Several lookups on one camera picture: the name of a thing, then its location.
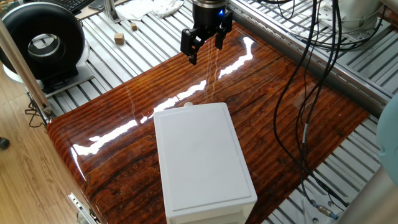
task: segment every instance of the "white object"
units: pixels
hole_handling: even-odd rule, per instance
[[[177,12],[184,4],[183,0],[155,0],[153,14],[159,18]]]
[[[133,0],[116,7],[116,12],[121,20],[141,21],[144,15],[152,12],[153,9],[154,2],[151,0]]]
[[[362,28],[369,30],[377,22],[377,14],[374,12],[380,8],[379,0],[342,0],[340,1],[340,14],[343,21],[342,26],[347,29]]]
[[[167,223],[245,223],[257,195],[226,104],[154,120]]]

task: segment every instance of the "glossy wood surface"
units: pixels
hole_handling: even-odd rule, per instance
[[[298,167],[272,129],[275,104],[295,63],[238,24],[223,50],[214,43],[200,49],[198,65],[178,54],[48,126],[60,157],[102,220],[165,223],[152,117],[189,101],[228,105],[258,196],[247,223],[261,223],[298,186]],[[315,84],[308,74],[308,88]],[[296,157],[294,124],[303,94],[301,69],[278,115],[280,137]],[[308,130],[310,166],[323,162],[367,115],[324,87]]]

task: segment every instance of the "cable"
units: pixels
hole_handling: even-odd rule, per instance
[[[364,45],[364,44],[365,44],[367,41],[369,41],[372,37],[374,37],[374,35],[376,35],[376,33],[378,32],[378,30],[379,30],[379,28],[380,28],[380,26],[381,26],[381,24],[382,24],[382,21],[383,21],[383,19],[384,19],[384,15],[385,15],[385,13],[386,13],[386,8],[387,8],[387,6],[384,6],[384,10],[383,10],[382,16],[381,16],[381,18],[380,18],[380,21],[379,21],[378,25],[376,26],[374,32],[373,32],[369,37],[367,37],[366,39],[363,39],[363,40],[356,41],[356,42],[342,43],[342,44],[340,44],[340,45],[354,45],[354,44],[358,44],[358,45],[348,47],[347,49],[341,49],[341,48],[340,48],[339,50],[353,50],[353,49],[357,49],[358,47],[361,47],[362,45]],[[331,47],[329,47],[329,46],[324,46],[324,45],[330,45],[329,43],[322,43],[322,44],[324,44],[324,45],[318,45],[318,44],[313,44],[313,43],[311,43],[311,44],[314,45],[314,46],[317,46],[317,47],[322,47],[322,48],[324,48],[324,49],[328,49],[328,50],[331,49]]]
[[[334,18],[333,18],[333,22],[334,22],[334,23],[333,23],[333,24],[334,24],[333,30],[336,30],[336,27],[335,27],[335,15],[337,14],[338,25],[339,25],[339,27],[341,27],[341,17],[340,17],[340,9],[339,9],[339,7],[338,7],[338,4],[337,4],[336,0],[334,0],[334,1],[335,1],[335,2],[334,2],[334,4],[333,4],[333,6],[335,6],[335,9],[333,10],[333,17],[334,17]],[[337,41],[337,48],[336,48],[336,54],[335,54],[335,57],[334,57],[334,59],[333,59],[333,62],[330,64],[330,60],[331,60],[332,57],[333,57],[333,51],[335,50],[335,48],[334,48],[335,37],[332,39],[333,48],[332,48],[332,51],[331,51],[331,53],[330,53],[329,61],[328,61],[327,65],[326,65],[326,67],[325,67],[325,72],[324,72],[324,74],[323,74],[323,77],[322,77],[321,81],[313,88],[313,90],[312,90],[311,93],[309,94],[309,96],[310,96],[310,95],[313,93],[313,91],[314,91],[316,88],[318,88],[317,95],[315,96],[314,102],[312,103],[312,106],[311,106],[311,110],[310,110],[310,112],[309,112],[309,114],[308,114],[308,117],[307,117],[307,122],[306,122],[307,130],[308,130],[308,126],[309,126],[309,124],[310,124],[310,118],[311,118],[313,109],[314,109],[314,107],[315,107],[315,105],[316,105],[316,103],[317,103],[317,100],[318,100],[320,91],[321,91],[321,89],[322,89],[323,82],[325,81],[325,78],[326,78],[326,77],[328,76],[328,74],[331,72],[331,69],[333,68],[334,64],[335,64],[336,61],[337,61],[338,52],[339,52],[339,48],[340,48],[340,45],[341,45],[341,36],[342,36],[342,34],[341,34],[341,29],[339,29],[338,41]],[[303,142],[302,142],[302,147],[301,147],[301,148],[300,148],[300,146],[299,146],[299,145],[300,145],[299,142],[297,141],[297,144],[298,144],[298,147],[299,147],[299,149],[300,149],[300,152],[302,152],[302,153],[305,152],[305,146],[306,146],[306,143],[307,143],[307,141],[306,141],[306,135],[307,135],[307,132],[305,131],[304,134],[303,134]],[[304,162],[305,162],[305,165],[306,165],[307,169],[310,170],[309,167],[308,167],[308,163],[306,162],[306,160],[304,160]],[[347,204],[346,202],[344,202],[337,194],[334,193],[334,191],[332,191],[332,190],[331,190],[327,185],[325,185],[322,181],[318,180],[317,178],[315,178],[315,180],[316,180],[317,184],[318,184],[320,187],[322,187],[322,188],[325,189],[329,194],[331,194],[332,196],[334,196],[334,198],[338,199],[345,207],[348,206],[348,204]]]
[[[360,19],[342,19],[341,22],[354,22],[354,21],[363,21],[365,19],[369,19],[372,16],[376,15],[383,7],[384,7],[384,4],[378,10],[374,11],[372,14],[370,14],[370,15],[364,17],[364,18],[360,18]],[[294,12],[294,14],[298,15],[298,16],[311,18],[311,16],[304,15],[304,14],[302,14],[300,12]],[[320,20],[329,20],[329,19],[326,19],[326,18],[318,18],[318,19],[320,19]]]
[[[336,207],[338,207],[341,211],[344,211],[344,209],[340,208],[340,206],[338,206],[338,205],[333,201],[333,199],[331,199],[330,194],[328,194],[328,195],[329,195],[330,201],[331,201],[334,205],[336,205]]]
[[[288,3],[288,2],[291,2],[291,1],[293,1],[293,0],[282,0],[282,1],[278,1],[278,0],[276,0],[276,1],[260,0],[260,2],[266,2],[268,4],[285,4],[285,3]]]
[[[291,18],[293,17],[294,8],[295,8],[295,7],[296,7],[296,3],[295,3],[295,0],[293,0],[293,9],[292,9],[292,13],[290,14],[290,17],[289,17],[289,18],[286,18],[286,17],[284,16],[284,13],[282,12],[282,9],[280,8],[280,4],[278,4],[278,8],[279,8],[280,15],[282,16],[282,18],[284,18],[284,19],[286,19],[286,20],[289,20],[289,19],[291,19]]]
[[[289,80],[288,80],[288,82],[287,82],[285,88],[283,89],[283,91],[282,91],[282,93],[281,93],[281,95],[280,95],[280,98],[278,99],[277,105],[275,106],[274,120],[273,120],[273,128],[274,128],[274,135],[275,135],[275,138],[276,138],[277,142],[279,143],[279,145],[281,146],[281,148],[286,152],[286,154],[287,154],[297,165],[299,165],[300,168],[301,168],[302,170],[304,170],[304,171],[307,172],[308,174],[314,176],[313,172],[312,172],[312,171],[309,171],[308,165],[307,165],[307,167],[304,167],[304,166],[303,166],[302,164],[300,164],[300,163],[298,162],[298,160],[296,160],[296,158],[294,158],[293,155],[291,155],[291,153],[286,149],[286,147],[284,146],[284,144],[282,143],[282,141],[279,139],[279,136],[278,136],[278,133],[277,133],[277,126],[276,126],[276,124],[277,124],[277,112],[278,112],[280,103],[281,103],[281,101],[282,101],[284,95],[286,94],[287,89],[289,88],[290,84],[292,83],[292,80],[294,79],[295,75],[297,74],[299,68],[300,68],[301,65],[303,64],[303,61],[305,60],[305,57],[307,56],[309,47],[310,47],[310,45],[311,45],[311,40],[312,40],[312,37],[313,37],[313,30],[314,30],[314,27],[315,27],[315,19],[316,19],[316,15],[317,15],[317,0],[313,0],[313,7],[312,7],[312,8],[313,8],[313,14],[312,14],[311,27],[310,27],[310,35],[308,35],[307,45],[306,45],[306,47],[305,47],[305,50],[303,51],[302,58],[300,59],[300,61],[299,61],[298,65],[297,65],[296,69],[294,70],[293,74],[292,74],[291,77],[289,78]],[[332,191],[331,188],[329,188],[327,185],[325,185],[321,180],[317,179],[316,177],[315,177],[315,180],[317,181],[318,185],[319,185],[321,188],[323,188],[323,189],[325,189],[327,192],[331,193],[335,198],[337,198],[338,200],[341,200],[341,202],[342,202],[344,205],[346,205],[346,203],[345,203],[341,198],[339,198],[339,196],[338,196],[336,193],[334,193],[334,191]]]
[[[44,132],[47,133],[46,125],[43,122],[40,122],[39,125],[33,125],[32,124],[33,119],[35,118],[35,116],[40,116],[39,112],[37,111],[36,105],[34,105],[34,101],[32,99],[30,100],[30,103],[29,103],[29,105],[27,107],[28,107],[28,109],[25,110],[25,114],[26,115],[32,115],[32,117],[30,118],[30,121],[29,121],[29,127],[31,127],[31,128],[39,128],[41,126],[44,126],[44,128],[45,128]]]
[[[317,0],[313,0],[313,4],[312,4],[312,21],[311,21],[311,28],[310,28],[310,35],[308,36],[308,44],[305,46],[303,55],[299,61],[299,63],[297,64],[296,69],[294,70],[293,74],[290,76],[289,80],[286,83],[285,88],[283,89],[282,93],[280,94],[280,97],[277,101],[277,104],[275,106],[275,111],[274,111],[274,119],[273,119],[273,128],[274,128],[274,135],[275,138],[277,140],[277,142],[279,143],[279,145],[281,146],[281,148],[286,152],[286,154],[297,164],[300,165],[299,162],[296,160],[296,158],[294,158],[294,156],[286,149],[286,147],[284,146],[284,144],[282,143],[282,141],[279,139],[278,136],[278,132],[277,132],[277,114],[278,114],[278,109],[280,106],[280,103],[282,102],[282,99],[284,97],[284,95],[287,92],[287,89],[289,88],[289,85],[292,83],[294,76],[296,76],[299,68],[301,67],[301,65],[303,64],[303,61],[305,60],[305,57],[307,56],[308,50],[310,48],[310,41],[313,35],[313,30],[315,27],[315,17],[316,17],[316,13],[317,13]]]

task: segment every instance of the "metal frame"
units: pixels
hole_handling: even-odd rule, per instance
[[[293,59],[302,55],[305,44],[290,35],[291,30],[276,22],[267,14],[243,0],[230,0],[228,9],[235,12],[234,20],[249,28],[286,55]],[[317,71],[324,69],[327,59],[327,52],[314,50],[312,56],[314,74],[320,75]],[[334,88],[344,91],[352,100],[361,104],[375,116],[380,115],[386,103],[393,96],[371,80],[363,79],[358,72],[349,69],[339,60],[327,81]]]

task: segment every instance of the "small wooden block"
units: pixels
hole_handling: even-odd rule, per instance
[[[137,24],[135,22],[131,23],[131,28],[136,31],[137,30]]]
[[[117,33],[114,35],[114,42],[118,45],[123,45],[124,44],[124,34],[123,33]]]

